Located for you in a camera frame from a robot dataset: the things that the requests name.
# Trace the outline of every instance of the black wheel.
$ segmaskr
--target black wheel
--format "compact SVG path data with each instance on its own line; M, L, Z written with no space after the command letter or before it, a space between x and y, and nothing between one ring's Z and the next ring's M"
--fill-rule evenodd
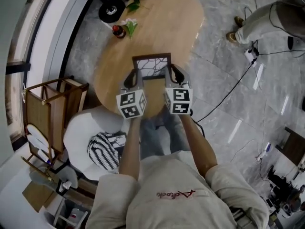
M125 3L122 0L107 0L99 10L99 17L105 23L113 23L120 19Z

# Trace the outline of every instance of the red bottle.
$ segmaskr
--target red bottle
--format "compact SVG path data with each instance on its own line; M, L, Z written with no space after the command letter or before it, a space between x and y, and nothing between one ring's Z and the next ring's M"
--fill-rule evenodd
M126 36L126 31L120 25L114 25L112 32L117 38L124 38Z

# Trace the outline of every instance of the printed logo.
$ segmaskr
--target printed logo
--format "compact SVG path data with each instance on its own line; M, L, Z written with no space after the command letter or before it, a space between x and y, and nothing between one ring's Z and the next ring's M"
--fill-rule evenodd
M180 192L180 191L177 191L175 193L157 193L157 196L159 198L164 198L164 197L170 197L172 199L176 199L176 197L178 196L185 196L186 198L189 198L194 192L194 190L191 190L189 192Z

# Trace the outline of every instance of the shoe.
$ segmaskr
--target shoe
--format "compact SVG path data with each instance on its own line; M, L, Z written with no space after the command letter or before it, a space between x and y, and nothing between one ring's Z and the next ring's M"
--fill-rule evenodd
M236 39L236 36L235 36L235 32L229 32L226 34L226 37L227 37L227 40L229 42L232 42L232 43L237 43L237 39Z
M234 21L239 28L241 28L243 26L244 20L242 18L235 16Z

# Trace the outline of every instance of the white chair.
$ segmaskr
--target white chair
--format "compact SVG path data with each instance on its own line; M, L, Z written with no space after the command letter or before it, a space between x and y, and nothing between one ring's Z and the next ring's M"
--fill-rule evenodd
M118 169L105 170L89 158L88 143L99 132L128 133L128 129L128 121L103 106L79 112L70 120L63 138L71 164L90 180L98 181L101 176L116 173Z

